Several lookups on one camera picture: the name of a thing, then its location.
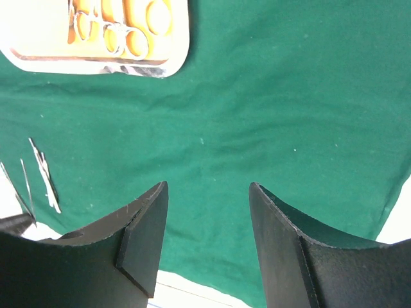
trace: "white surface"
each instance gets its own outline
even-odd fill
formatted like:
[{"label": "white surface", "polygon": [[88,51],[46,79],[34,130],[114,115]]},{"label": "white surface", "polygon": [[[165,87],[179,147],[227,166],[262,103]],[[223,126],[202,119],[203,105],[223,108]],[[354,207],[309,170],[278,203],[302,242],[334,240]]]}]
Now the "white surface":
[{"label": "white surface", "polygon": [[411,178],[401,189],[401,194],[384,224],[377,242],[393,244],[411,238]]},{"label": "white surface", "polygon": [[154,298],[148,307],[160,308],[250,308],[241,300],[201,286],[174,273],[159,271]]},{"label": "white surface", "polygon": [[0,169],[0,218],[22,213],[19,202],[14,196],[13,188]]}]

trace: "black plastic piece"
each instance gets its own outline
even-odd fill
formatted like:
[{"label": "black plastic piece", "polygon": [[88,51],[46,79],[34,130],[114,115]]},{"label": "black plastic piece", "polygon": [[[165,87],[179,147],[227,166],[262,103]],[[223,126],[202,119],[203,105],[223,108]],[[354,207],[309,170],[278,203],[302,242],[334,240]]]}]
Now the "black plastic piece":
[{"label": "black plastic piece", "polygon": [[250,209],[268,308],[411,307],[411,240],[341,232],[258,184]]},{"label": "black plastic piece", "polygon": [[0,307],[146,308],[167,210],[163,182],[55,241],[0,232]]},{"label": "black plastic piece", "polygon": [[0,231],[20,236],[34,223],[29,213],[14,215],[0,219]]}]

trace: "green cloth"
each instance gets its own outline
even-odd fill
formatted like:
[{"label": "green cloth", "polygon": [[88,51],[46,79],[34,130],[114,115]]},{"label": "green cloth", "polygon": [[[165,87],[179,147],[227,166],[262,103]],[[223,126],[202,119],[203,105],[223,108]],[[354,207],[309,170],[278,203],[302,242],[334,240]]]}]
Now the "green cloth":
[{"label": "green cloth", "polygon": [[[253,181],[340,230],[375,239],[410,174],[408,1],[190,0],[191,49],[165,80],[18,70],[1,58],[0,159],[57,232],[161,180],[161,269],[264,307]],[[44,151],[47,205],[27,140]]]}]

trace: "green tablecloth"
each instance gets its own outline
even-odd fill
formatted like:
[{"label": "green tablecloth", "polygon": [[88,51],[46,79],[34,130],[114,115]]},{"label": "green tablecloth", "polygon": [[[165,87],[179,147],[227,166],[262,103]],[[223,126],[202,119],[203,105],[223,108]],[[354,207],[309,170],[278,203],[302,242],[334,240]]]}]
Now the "green tablecloth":
[{"label": "green tablecloth", "polygon": [[[190,0],[184,68],[165,80],[25,73],[0,60],[0,159],[58,232],[161,180],[161,269],[265,299],[248,186],[374,239],[410,174],[408,1]],[[63,211],[47,205],[31,147]]]}]

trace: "green fabric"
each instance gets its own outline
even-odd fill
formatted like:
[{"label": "green fabric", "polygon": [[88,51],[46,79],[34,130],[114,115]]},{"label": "green fabric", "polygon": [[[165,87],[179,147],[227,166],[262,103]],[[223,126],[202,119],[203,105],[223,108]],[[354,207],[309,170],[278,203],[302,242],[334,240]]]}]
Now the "green fabric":
[{"label": "green fabric", "polygon": [[[409,176],[408,1],[189,1],[191,49],[165,80],[25,73],[1,59],[0,159],[58,232],[161,180],[161,269],[264,307],[248,206],[263,184],[374,239]],[[31,147],[63,211],[47,205]]]}]

